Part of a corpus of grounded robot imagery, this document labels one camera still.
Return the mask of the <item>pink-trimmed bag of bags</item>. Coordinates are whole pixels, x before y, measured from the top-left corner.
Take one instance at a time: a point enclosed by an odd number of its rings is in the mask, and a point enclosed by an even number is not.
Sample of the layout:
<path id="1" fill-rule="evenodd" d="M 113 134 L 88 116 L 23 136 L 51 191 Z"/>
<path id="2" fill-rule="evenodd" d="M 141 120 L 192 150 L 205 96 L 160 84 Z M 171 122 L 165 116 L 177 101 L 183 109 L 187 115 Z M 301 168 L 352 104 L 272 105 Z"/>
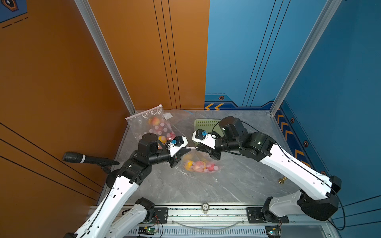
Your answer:
<path id="1" fill-rule="evenodd" d="M 211 177 L 222 171 L 219 161 L 213 160 L 209 154 L 191 149 L 182 156 L 176 169 L 191 178 Z"/>

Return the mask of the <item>pink basket peach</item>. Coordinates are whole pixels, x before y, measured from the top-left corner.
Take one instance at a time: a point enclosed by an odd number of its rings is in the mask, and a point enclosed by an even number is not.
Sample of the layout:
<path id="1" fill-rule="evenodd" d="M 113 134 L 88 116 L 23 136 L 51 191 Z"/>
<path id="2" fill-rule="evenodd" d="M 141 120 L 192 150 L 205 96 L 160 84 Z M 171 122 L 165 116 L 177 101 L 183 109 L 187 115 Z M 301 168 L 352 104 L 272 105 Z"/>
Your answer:
<path id="1" fill-rule="evenodd" d="M 205 168 L 208 170 L 208 172 L 215 172 L 219 170 L 219 167 L 215 164 L 207 164 Z"/>

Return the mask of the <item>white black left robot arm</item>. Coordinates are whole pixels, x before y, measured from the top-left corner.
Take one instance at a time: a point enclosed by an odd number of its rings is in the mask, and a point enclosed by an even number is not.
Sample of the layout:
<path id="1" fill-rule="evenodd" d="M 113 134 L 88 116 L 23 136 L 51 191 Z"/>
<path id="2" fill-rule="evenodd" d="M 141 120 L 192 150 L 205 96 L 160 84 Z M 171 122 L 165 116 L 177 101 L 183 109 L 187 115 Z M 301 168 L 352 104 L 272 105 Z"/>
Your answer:
<path id="1" fill-rule="evenodd" d="M 150 222 L 154 213 L 154 203 L 141 198 L 121 218 L 117 215 L 151 173 L 152 166 L 167 162 L 175 167 L 181 157 L 190 150 L 184 136 L 177 136 L 163 144 L 158 135 L 147 133 L 139 141 L 138 148 L 118 170 L 110 172 L 108 166 L 117 165 L 116 161 L 106 158 L 91 157 L 84 154 L 67 152 L 63 161 L 86 163 L 101 166 L 108 172 L 110 191 L 101 201 L 93 214 L 74 233 L 65 234 L 66 238 L 123 238 L 128 231 L 143 222 Z"/>

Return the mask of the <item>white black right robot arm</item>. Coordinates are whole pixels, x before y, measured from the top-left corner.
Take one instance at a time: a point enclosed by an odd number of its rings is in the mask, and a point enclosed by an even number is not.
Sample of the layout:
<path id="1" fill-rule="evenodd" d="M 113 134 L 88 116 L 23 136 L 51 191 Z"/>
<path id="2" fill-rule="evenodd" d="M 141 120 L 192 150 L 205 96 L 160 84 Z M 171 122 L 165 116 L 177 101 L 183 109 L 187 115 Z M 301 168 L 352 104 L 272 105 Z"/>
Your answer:
<path id="1" fill-rule="evenodd" d="M 192 139 L 197 150 L 220 160 L 221 153 L 234 153 L 254 159 L 278 171 L 299 187 L 299 191 L 283 197 L 268 197 L 261 209 L 265 222 L 276 223 L 288 215 L 307 215 L 328 221 L 342 207 L 338 192 L 341 179 L 318 173 L 284 150 L 275 139 L 260 132 L 248 132 L 245 123 L 235 117 L 218 122 L 222 135 L 199 129 Z"/>

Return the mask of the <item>clear zip-top bag pink zipper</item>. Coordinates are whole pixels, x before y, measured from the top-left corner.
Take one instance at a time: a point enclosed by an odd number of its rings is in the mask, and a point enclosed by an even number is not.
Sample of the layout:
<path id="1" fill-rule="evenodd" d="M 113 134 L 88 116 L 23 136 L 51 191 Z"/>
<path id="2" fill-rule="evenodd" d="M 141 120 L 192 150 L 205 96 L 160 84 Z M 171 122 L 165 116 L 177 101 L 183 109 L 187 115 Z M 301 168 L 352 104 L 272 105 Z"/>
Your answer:
<path id="1" fill-rule="evenodd" d="M 174 131 L 172 130 L 171 124 L 164 119 L 163 112 L 164 108 L 160 104 L 157 107 L 125 118 L 137 141 L 140 141 L 142 137 L 148 133 L 156 134 L 158 137 L 164 136 L 167 138 L 167 141 L 171 141 L 176 137 Z M 150 119 L 152 117 L 160 118 L 162 121 L 161 125 L 153 127 L 150 124 Z"/>

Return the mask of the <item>clear zip-top bag blue zipper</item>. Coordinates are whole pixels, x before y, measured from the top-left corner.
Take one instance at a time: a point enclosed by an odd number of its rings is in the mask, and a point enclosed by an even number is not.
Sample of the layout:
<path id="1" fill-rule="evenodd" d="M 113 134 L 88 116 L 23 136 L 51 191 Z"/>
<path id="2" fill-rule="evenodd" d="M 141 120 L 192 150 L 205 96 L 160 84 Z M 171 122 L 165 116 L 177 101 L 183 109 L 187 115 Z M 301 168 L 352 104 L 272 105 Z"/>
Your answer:
<path id="1" fill-rule="evenodd" d="M 192 113 L 191 111 L 179 109 L 172 109 L 163 112 L 164 119 L 167 120 L 171 125 L 175 125 L 178 122 L 187 119 L 192 115 L 194 115 L 194 113 Z"/>

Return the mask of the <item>plain yellow peach with leaf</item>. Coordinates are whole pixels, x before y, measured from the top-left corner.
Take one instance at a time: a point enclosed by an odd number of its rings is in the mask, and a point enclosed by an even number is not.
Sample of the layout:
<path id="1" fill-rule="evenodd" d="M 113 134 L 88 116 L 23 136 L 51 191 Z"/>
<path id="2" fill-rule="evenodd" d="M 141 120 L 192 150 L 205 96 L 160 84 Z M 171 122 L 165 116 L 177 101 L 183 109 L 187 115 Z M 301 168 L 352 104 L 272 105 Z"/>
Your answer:
<path id="1" fill-rule="evenodd" d="M 167 138 L 164 137 L 164 136 L 159 136 L 158 138 L 163 144 L 165 144 L 167 142 Z"/>

